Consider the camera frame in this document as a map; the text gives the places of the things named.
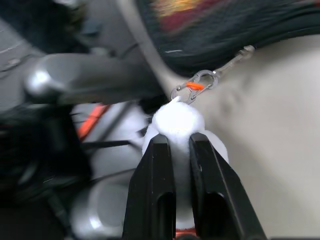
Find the orange strap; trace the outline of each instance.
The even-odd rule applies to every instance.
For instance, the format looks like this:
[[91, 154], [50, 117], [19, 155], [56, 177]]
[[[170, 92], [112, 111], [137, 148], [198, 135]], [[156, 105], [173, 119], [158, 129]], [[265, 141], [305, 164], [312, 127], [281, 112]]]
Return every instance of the orange strap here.
[[198, 91], [203, 90], [205, 88], [205, 86], [196, 82], [187, 82], [186, 86], [190, 89], [198, 90]]
[[78, 136], [80, 141], [85, 140], [85, 138], [89, 135], [92, 129], [97, 125], [101, 116], [108, 111], [108, 109], [112, 105], [97, 105], [93, 111], [89, 114], [87, 120], [81, 125], [78, 129]]

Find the keychain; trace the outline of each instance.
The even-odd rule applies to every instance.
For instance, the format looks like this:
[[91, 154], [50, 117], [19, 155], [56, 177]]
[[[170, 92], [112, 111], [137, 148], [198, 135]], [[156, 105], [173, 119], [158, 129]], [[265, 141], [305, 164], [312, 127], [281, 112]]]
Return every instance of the keychain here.
[[[230, 60], [224, 66], [214, 71], [201, 70], [197, 72], [192, 78], [189, 79], [189, 81], [185, 82], [182, 85], [178, 85], [172, 90], [171, 100], [178, 96], [179, 91], [185, 88], [189, 88], [190, 94], [188, 96], [188, 99], [183, 102], [186, 104], [193, 103], [196, 100], [196, 97], [199, 96], [201, 93], [203, 93], [207, 89], [210, 90], [217, 86], [219, 79], [230, 69], [232, 69], [232, 67], [235, 64], [250, 59], [253, 56], [254, 52], [255, 48], [252, 45], [245, 46], [242, 50], [238, 52], [238, 54], [232, 60]], [[210, 83], [207, 86], [200, 84], [200, 80], [203, 76], [210, 76]]]

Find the orange cord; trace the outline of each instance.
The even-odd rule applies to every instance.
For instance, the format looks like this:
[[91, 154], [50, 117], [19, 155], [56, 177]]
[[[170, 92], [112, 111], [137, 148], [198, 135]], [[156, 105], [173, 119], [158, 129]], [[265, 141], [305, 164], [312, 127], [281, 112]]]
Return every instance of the orange cord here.
[[97, 105], [93, 111], [89, 114], [89, 117], [87, 120], [81, 125], [81, 127], [78, 129], [78, 136], [80, 141], [82, 142], [85, 140], [85, 138], [89, 135], [89, 133], [94, 129], [94, 127], [97, 125], [99, 119], [102, 117], [102, 115], [108, 111], [108, 109], [112, 105]]
[[197, 90], [197, 91], [203, 90], [205, 88], [205, 86], [196, 82], [187, 82], [186, 86], [190, 89]]

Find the beige fabric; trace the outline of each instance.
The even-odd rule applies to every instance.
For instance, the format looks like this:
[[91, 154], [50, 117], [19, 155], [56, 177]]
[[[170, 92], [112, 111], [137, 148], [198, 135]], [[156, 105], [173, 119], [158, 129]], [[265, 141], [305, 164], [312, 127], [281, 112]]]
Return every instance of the beige fabric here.
[[[133, 1], [118, 5], [163, 90], [163, 63]], [[267, 237], [320, 237], [320, 35], [258, 50], [193, 104], [224, 142]]]

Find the black bag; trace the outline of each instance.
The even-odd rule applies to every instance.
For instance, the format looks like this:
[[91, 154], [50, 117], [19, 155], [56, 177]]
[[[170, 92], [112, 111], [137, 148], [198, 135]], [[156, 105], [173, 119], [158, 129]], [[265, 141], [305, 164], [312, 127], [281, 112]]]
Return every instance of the black bag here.
[[137, 0], [163, 60], [190, 76], [214, 70], [246, 45], [261, 48], [320, 33], [320, 7], [305, 0]]

